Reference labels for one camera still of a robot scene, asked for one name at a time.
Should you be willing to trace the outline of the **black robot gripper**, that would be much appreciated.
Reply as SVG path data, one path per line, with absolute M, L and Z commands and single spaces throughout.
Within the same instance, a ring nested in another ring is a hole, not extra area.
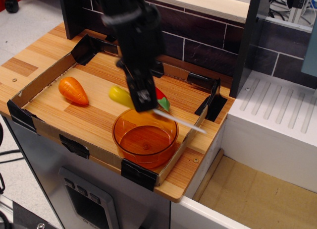
M 131 12 L 103 15 L 102 21 L 114 30 L 122 62 L 132 75 L 126 80 L 135 110 L 155 109 L 158 102 L 151 68 L 165 50 L 158 9 L 146 3 Z

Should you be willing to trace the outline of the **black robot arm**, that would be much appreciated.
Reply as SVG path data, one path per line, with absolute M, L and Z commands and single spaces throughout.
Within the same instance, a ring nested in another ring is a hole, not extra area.
M 117 66 L 125 72 L 135 110 L 155 109 L 158 102 L 151 70 L 165 51 L 158 9 L 144 0 L 97 2 L 104 25 L 113 29 L 118 40 L 121 59 Z

